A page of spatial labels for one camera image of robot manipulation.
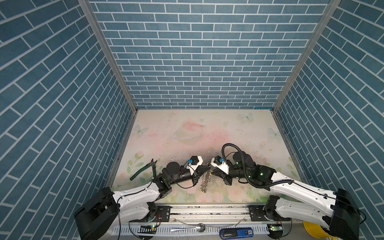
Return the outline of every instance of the brick pattern wallpaper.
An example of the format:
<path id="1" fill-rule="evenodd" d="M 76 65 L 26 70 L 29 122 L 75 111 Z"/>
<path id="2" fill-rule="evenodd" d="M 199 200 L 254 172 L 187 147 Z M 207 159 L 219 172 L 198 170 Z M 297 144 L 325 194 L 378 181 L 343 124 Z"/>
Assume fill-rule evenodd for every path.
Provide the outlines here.
<path id="1" fill-rule="evenodd" d="M 329 0 L 91 0 L 139 108 L 271 108 Z"/>
<path id="2" fill-rule="evenodd" d="M 0 239 L 77 237 L 131 114 L 77 0 L 0 1 Z"/>
<path id="3" fill-rule="evenodd" d="M 277 114 L 310 183 L 343 188 L 384 233 L 384 1 L 342 0 Z"/>

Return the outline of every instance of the aluminum frame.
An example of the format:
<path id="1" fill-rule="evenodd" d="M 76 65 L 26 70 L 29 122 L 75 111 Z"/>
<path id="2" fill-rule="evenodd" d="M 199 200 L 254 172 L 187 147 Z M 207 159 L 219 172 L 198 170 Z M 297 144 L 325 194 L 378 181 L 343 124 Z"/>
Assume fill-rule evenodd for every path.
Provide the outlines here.
<path id="1" fill-rule="evenodd" d="M 101 50 L 104 52 L 105 58 L 107 59 L 116 79 L 119 83 L 122 92 L 124 93 L 125 98 L 127 99 L 128 104 L 131 106 L 134 113 L 137 112 L 137 107 L 132 99 L 131 94 L 128 91 L 127 84 L 125 84 L 124 78 L 120 72 L 120 69 L 116 63 L 115 58 L 113 57 L 112 51 L 108 46 L 107 40 L 100 28 L 100 25 L 97 21 L 96 15 L 93 12 L 92 6 L 89 3 L 89 0 L 78 0 L 82 11 L 84 12 L 85 18 L 88 20 L 89 25 L 95 37 L 100 44 Z"/>
<path id="2" fill-rule="evenodd" d="M 135 124 L 136 116 L 137 116 L 137 112 L 132 114 L 132 117 L 129 120 L 129 125 L 128 125 L 126 131 L 125 131 L 123 141 L 120 144 L 120 148 L 119 148 L 119 151 L 118 151 L 118 153 L 116 155 L 116 159 L 113 162 L 111 171 L 110 171 L 109 176 L 107 178 L 107 181 L 105 183 L 105 187 L 112 187 L 113 181 L 115 180 L 115 177 L 116 177 L 116 173 L 117 173 L 117 171 L 119 169 L 121 158 L 122 158 L 122 156 L 124 154 L 125 148 L 127 147 L 127 142 L 128 142 L 129 136 L 130 136 L 130 134 L 132 132 L 133 125 Z"/>
<path id="3" fill-rule="evenodd" d="M 281 134 L 281 137 L 285 143 L 285 146 L 287 147 L 287 150 L 288 150 L 289 154 L 291 155 L 293 164 L 296 167 L 296 170 L 299 174 L 301 181 L 306 183 L 306 184 L 309 184 L 309 179 L 306 177 L 304 170 L 301 167 L 301 164 L 298 160 L 298 157 L 297 157 L 295 151 L 293 150 L 292 143 L 289 140 L 287 134 L 285 133 L 285 130 L 284 130 L 283 126 L 281 125 L 281 121 L 280 121 L 279 117 L 277 116 L 276 112 L 274 112 L 274 111 L 272 112 L 272 116 L 273 116 L 273 119 L 275 120 L 277 128 L 280 131 L 280 134 Z"/>
<path id="4" fill-rule="evenodd" d="M 297 63 L 293 67 L 292 72 L 287 79 L 287 82 L 285 83 L 283 89 L 281 90 L 281 93 L 277 97 L 276 102 L 273 104 L 273 107 L 272 107 L 273 111 L 276 112 L 280 108 L 281 104 L 283 103 L 283 100 L 285 99 L 285 96 L 288 94 L 293 83 L 296 81 L 297 76 L 299 75 L 301 69 L 303 68 L 305 62 L 307 61 L 317 41 L 319 40 L 321 34 L 323 33 L 329 20 L 331 19 L 333 13 L 336 11 L 337 7 L 339 6 L 340 1 L 341 0 L 330 0 L 330 2 L 328 3 L 327 7 L 324 10 L 323 15 L 321 16 L 319 23 L 316 24 L 316 27 L 313 30 L 311 38 L 308 40 L 303 53 L 300 55 L 299 59 L 297 60 Z"/>

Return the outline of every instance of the green handle pliers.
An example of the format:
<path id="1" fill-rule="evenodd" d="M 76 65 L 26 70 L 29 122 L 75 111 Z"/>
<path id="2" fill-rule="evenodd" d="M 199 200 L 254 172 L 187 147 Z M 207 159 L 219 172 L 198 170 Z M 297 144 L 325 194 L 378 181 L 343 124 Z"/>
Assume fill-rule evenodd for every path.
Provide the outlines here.
<path id="1" fill-rule="evenodd" d="M 152 158 L 150 163 L 140 168 L 132 177 L 130 177 L 130 180 L 132 181 L 133 179 L 135 179 L 135 177 L 137 177 L 142 171 L 146 170 L 149 167 L 152 167 L 153 177 L 156 177 L 156 166 L 155 166 L 156 163 L 157 163 L 157 160 L 154 162 Z"/>

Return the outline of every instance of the table surface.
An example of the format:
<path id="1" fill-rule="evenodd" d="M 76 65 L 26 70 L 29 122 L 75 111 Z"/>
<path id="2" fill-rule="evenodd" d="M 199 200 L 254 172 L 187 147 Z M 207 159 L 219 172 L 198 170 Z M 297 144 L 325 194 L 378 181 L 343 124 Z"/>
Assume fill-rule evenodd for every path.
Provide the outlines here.
<path id="1" fill-rule="evenodd" d="M 148 168 L 134 180 L 129 178 L 153 158 L 157 174 L 171 161 L 184 164 L 191 156 L 202 156 L 204 162 L 221 155 L 225 143 L 233 143 L 249 154 L 253 161 L 300 180 L 288 150 L 269 110 L 139 110 L 123 153 L 112 190 L 127 190 L 152 179 Z M 235 151 L 225 149 L 225 154 Z M 202 178 L 192 188 L 172 185 L 172 192 L 157 202 L 266 202 L 275 193 L 240 184 L 232 186 L 212 176 L 207 192 L 201 191 Z M 191 181 L 180 184 L 192 185 Z"/>

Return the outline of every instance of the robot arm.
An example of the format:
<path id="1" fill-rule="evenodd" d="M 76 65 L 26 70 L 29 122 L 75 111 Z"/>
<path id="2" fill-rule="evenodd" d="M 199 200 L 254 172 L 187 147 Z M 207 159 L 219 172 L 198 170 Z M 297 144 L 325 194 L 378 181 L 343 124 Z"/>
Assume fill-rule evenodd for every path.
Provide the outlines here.
<path id="1" fill-rule="evenodd" d="M 144 186 L 115 192 L 108 187 L 101 189 L 75 212 L 81 239 L 105 240 L 120 222 L 152 220 L 157 211 L 154 201 L 168 195 L 172 191 L 171 184 L 191 180 L 196 185 L 208 170 L 212 175 L 221 177 L 227 185 L 232 184 L 233 178 L 245 178 L 256 188 L 285 194 L 300 201 L 271 195 L 263 208 L 270 220 L 297 218 L 318 224 L 330 235 L 344 240 L 359 238 L 360 213 L 347 191 L 338 189 L 333 192 L 293 180 L 270 167 L 257 165 L 248 154 L 235 147 L 238 152 L 233 155 L 234 165 L 224 156 L 217 156 L 211 160 L 210 166 L 204 166 L 201 157 L 193 156 L 187 161 L 187 167 L 170 162 L 152 182 Z"/>
<path id="2" fill-rule="evenodd" d="M 360 212 L 347 191 L 338 189 L 334 192 L 296 181 L 270 167 L 257 165 L 250 155 L 241 152 L 233 144 L 225 144 L 223 149 L 225 146 L 237 148 L 238 152 L 233 155 L 235 164 L 225 157 L 216 156 L 211 160 L 212 175 L 221 177 L 227 185 L 232 184 L 233 178 L 245 178 L 256 188 L 285 194 L 300 201 L 271 195 L 264 206 L 267 218 L 275 221 L 280 218 L 297 218 L 318 224 L 329 231 L 330 235 L 344 240 L 359 238 Z"/>
<path id="3" fill-rule="evenodd" d="M 170 162 L 152 182 L 130 190 L 112 192 L 101 189 L 74 214 L 82 240 L 105 240 L 121 222 L 152 220 L 157 207 L 154 201 L 172 191 L 171 184 L 192 180 L 196 185 L 210 167 L 202 165 L 200 156 L 192 156 L 187 167 Z"/>

